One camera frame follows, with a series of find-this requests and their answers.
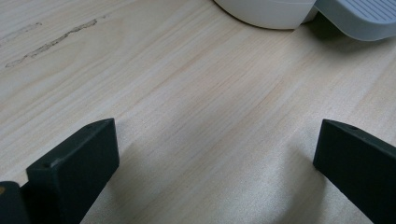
gray plastic object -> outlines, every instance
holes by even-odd
[[[318,0],[315,7],[352,38],[374,41],[396,35],[395,0]]]

white plastic object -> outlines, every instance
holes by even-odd
[[[295,29],[313,19],[316,0],[215,0],[219,6],[241,21],[270,29]]]

wood grain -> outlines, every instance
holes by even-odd
[[[83,223],[370,223],[312,158],[322,119],[396,145],[395,38],[261,29],[210,0],[21,0],[0,43],[2,180],[116,119],[121,165]]]

ribbed surface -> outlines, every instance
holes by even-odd
[[[365,19],[378,22],[396,21],[395,0],[345,0],[346,7],[352,7]]]

white base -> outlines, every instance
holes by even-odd
[[[241,21],[270,29],[295,29],[316,0],[215,0]]]

